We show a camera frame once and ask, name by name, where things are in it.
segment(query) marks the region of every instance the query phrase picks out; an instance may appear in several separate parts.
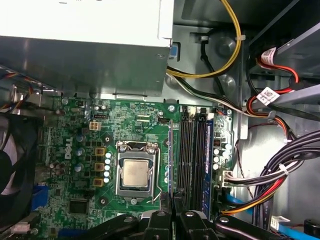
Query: cable tie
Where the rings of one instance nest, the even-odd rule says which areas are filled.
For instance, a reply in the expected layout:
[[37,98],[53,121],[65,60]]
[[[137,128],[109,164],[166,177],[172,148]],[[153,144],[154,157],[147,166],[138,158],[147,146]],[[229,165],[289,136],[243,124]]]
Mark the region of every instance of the cable tie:
[[240,41],[244,41],[246,40],[246,35],[240,35],[239,37],[236,37],[235,40],[240,40]]
[[286,166],[283,165],[282,163],[279,164],[279,169],[280,169],[281,171],[283,171],[283,172],[285,173],[285,175],[287,175],[287,176],[289,175],[289,172],[288,172]]
[[283,140],[283,143],[285,143],[285,144],[288,144],[288,143],[291,143],[292,142],[292,140],[291,139],[287,139],[287,138],[285,138],[284,140]]
[[269,112],[267,118],[273,120],[273,119],[275,119],[276,116],[277,116],[277,112],[275,110],[272,110],[272,111]]

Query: yellow wire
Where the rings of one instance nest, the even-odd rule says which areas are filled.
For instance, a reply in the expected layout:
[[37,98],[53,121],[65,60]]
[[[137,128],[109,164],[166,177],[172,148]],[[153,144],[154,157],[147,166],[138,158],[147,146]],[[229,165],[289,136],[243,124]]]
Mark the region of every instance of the yellow wire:
[[250,209],[260,203],[262,203],[263,201],[265,201],[266,199],[270,198],[273,194],[275,194],[274,192],[271,193],[271,194],[268,194],[267,196],[265,196],[264,198],[261,198],[259,201],[256,201],[256,202],[253,202],[251,203],[250,205],[248,206],[245,206],[243,208],[240,208],[240,209],[237,209],[237,210],[226,210],[226,211],[221,211],[222,214],[237,214],[237,213],[240,213],[242,211],[245,211],[247,209]]
[[235,27],[235,33],[236,33],[236,44],[235,44],[235,48],[234,51],[230,57],[230,59],[228,60],[228,62],[219,70],[214,71],[214,72],[210,72],[210,73],[205,73],[205,74],[191,74],[191,73],[181,73],[178,71],[173,71],[170,69],[167,69],[167,73],[173,75],[173,76],[177,76],[177,77],[181,77],[181,78],[206,78],[206,77],[210,77],[212,75],[216,75],[216,74],[220,74],[222,72],[224,72],[226,69],[228,69],[233,63],[234,61],[237,59],[239,52],[240,52],[240,48],[241,48],[241,29],[240,29],[240,25],[237,19],[237,16],[235,14],[235,12],[233,11],[233,9],[231,8],[230,4],[228,3],[227,0],[221,0],[222,4],[224,5],[225,9],[227,10],[227,12],[229,13],[233,25]]

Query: ram slot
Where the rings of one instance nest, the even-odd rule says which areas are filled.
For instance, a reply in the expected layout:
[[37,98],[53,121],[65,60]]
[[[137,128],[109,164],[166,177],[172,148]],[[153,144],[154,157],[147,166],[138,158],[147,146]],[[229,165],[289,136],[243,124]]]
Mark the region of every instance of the ram slot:
[[204,156],[206,147],[206,130],[207,130],[207,115],[197,114],[196,117],[196,130],[194,133],[194,144],[193,144],[193,162],[192,162],[192,181],[191,181],[191,208],[193,210],[202,210],[202,198],[203,198],[203,179],[204,179]]
[[212,161],[213,161],[213,138],[214,121],[210,120],[206,124],[205,130],[205,148],[203,156],[204,176],[202,178],[202,209],[201,211],[210,220],[211,212],[211,192],[212,192]]
[[187,112],[182,114],[180,122],[180,151],[178,159],[177,188],[184,192],[184,203],[189,209],[191,196],[191,170],[193,161],[195,122]]

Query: red wire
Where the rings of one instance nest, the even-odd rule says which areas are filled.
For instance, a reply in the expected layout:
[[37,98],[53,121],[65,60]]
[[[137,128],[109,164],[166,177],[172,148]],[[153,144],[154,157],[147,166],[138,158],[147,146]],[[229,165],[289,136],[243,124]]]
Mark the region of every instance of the red wire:
[[262,66],[262,67],[265,67],[265,68],[268,68],[268,69],[280,69],[280,70],[284,70],[284,71],[288,71],[290,72],[293,76],[294,76],[294,81],[295,83],[298,83],[299,82],[299,75],[298,73],[291,67],[288,67],[288,66],[282,66],[282,65],[269,65],[269,64],[266,64],[264,62],[261,61],[260,58],[257,58],[256,59],[257,63]]

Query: white cable tie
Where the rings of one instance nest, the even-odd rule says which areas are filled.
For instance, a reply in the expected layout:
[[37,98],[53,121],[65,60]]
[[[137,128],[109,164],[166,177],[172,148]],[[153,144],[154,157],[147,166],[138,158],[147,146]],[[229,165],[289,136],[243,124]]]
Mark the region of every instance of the white cable tie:
[[284,171],[284,173],[285,173],[285,175],[289,175],[289,172],[288,172],[288,170],[287,170],[287,168],[286,168],[286,166],[285,165],[283,165],[283,164],[279,164],[279,169],[281,170],[281,171]]
[[235,40],[240,40],[240,41],[244,41],[244,40],[246,40],[246,35],[240,35],[239,37],[237,36],[236,38],[235,38]]
[[283,143],[285,143],[285,144],[288,144],[288,143],[291,143],[291,142],[292,142],[291,139],[286,139],[286,138],[285,138],[285,139],[283,140]]

